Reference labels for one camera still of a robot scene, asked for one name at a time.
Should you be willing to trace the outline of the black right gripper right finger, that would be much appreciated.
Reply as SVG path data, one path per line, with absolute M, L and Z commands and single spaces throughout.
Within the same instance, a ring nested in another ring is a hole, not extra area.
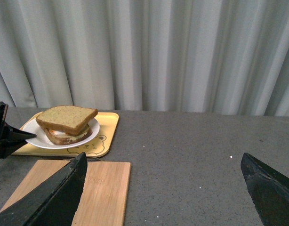
M 264 226 L 289 226 L 289 178 L 249 153 L 241 170 Z

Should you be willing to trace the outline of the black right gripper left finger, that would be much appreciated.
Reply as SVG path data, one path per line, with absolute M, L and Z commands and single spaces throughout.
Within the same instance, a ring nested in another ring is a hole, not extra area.
M 0 213 L 0 226 L 70 226 L 80 203 L 88 163 L 79 154 Z

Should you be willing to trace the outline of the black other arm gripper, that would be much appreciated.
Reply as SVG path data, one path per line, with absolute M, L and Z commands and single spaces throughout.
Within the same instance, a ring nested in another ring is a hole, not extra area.
M 22 142 L 37 136 L 8 125 L 5 122 L 7 111 L 8 105 L 0 101 L 0 159 L 5 159 L 15 151 L 13 142 Z

